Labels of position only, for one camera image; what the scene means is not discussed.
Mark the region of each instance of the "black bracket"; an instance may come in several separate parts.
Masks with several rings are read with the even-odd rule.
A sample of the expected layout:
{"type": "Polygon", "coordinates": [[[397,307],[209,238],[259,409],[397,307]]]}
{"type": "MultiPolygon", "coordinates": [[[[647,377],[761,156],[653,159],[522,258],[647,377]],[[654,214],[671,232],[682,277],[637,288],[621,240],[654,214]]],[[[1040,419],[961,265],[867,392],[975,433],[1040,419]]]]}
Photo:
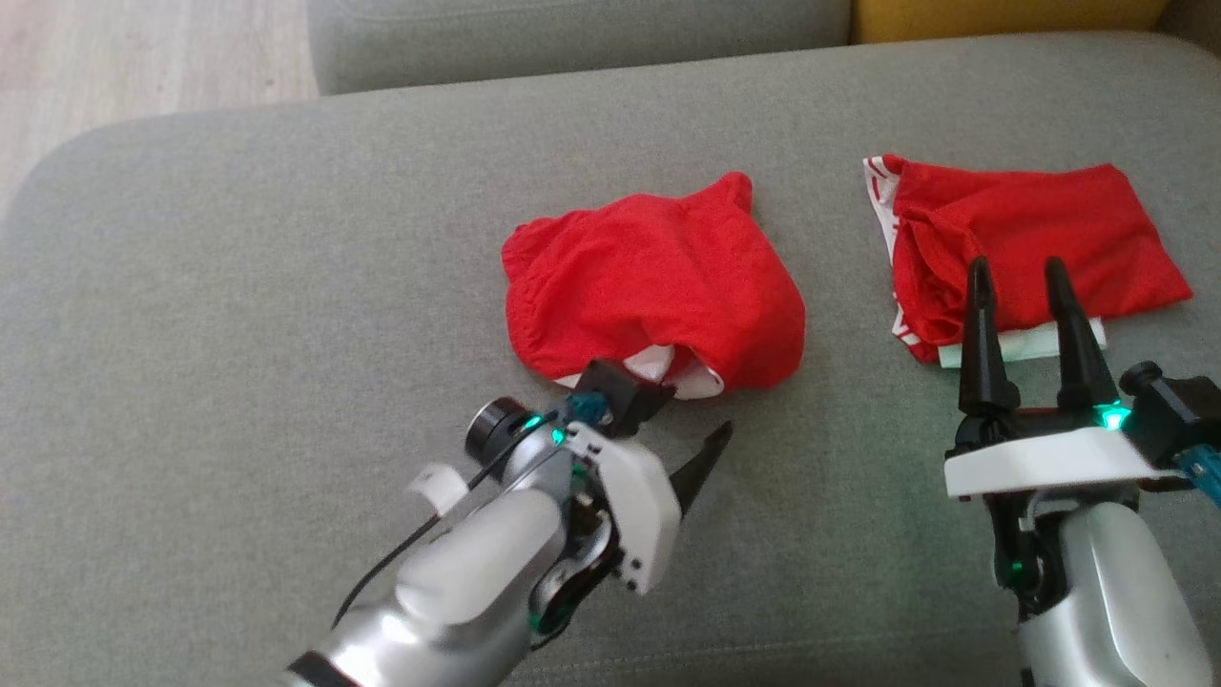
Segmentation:
{"type": "Polygon", "coordinates": [[[591,361],[576,382],[574,394],[598,394],[607,401],[607,417],[598,423],[602,436],[632,437],[674,398],[674,387],[657,384],[631,373],[623,364],[591,361]]]}

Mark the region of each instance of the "sofa backrest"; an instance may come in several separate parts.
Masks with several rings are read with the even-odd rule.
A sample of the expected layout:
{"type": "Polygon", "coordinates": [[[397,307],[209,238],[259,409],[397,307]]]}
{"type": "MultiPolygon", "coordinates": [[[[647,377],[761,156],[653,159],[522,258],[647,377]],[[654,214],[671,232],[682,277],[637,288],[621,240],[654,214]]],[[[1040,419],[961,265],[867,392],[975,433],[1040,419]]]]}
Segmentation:
{"type": "Polygon", "coordinates": [[[851,0],[309,0],[324,94],[842,45],[851,0]]]}

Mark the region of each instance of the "green led light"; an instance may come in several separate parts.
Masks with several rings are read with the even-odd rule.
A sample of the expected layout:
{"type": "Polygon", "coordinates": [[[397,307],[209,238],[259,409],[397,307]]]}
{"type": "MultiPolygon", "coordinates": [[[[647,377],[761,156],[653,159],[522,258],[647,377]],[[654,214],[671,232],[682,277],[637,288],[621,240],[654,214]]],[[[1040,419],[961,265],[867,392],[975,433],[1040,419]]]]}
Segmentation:
{"type": "Polygon", "coordinates": [[[1123,427],[1123,421],[1127,420],[1132,411],[1120,404],[1114,404],[1110,406],[1098,406],[1094,409],[1094,414],[1098,416],[1098,425],[1115,432],[1123,427]]]}

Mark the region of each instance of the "blue connector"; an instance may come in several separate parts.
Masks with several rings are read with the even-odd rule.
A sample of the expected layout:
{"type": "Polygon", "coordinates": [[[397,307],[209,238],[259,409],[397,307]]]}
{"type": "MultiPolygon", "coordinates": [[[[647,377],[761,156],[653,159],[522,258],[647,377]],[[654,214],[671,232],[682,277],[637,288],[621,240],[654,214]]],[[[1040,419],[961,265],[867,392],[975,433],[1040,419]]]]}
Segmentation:
{"type": "Polygon", "coordinates": [[[565,423],[576,421],[590,427],[602,425],[602,419],[609,410],[607,399],[602,394],[571,394],[564,399],[564,408],[568,411],[564,419],[565,423]]]}
{"type": "Polygon", "coordinates": [[[1221,509],[1221,455],[1212,447],[1200,444],[1179,454],[1175,462],[1187,473],[1187,480],[1221,509]]]}

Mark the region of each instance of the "wooden floor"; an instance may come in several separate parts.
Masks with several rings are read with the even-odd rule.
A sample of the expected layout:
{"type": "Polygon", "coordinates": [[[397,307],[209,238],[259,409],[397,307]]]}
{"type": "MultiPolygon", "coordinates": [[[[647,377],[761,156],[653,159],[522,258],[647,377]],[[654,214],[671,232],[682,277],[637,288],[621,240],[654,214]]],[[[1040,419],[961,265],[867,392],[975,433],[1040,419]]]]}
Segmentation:
{"type": "Polygon", "coordinates": [[[0,216],[83,131],[316,96],[305,0],[0,0],[0,216]]]}

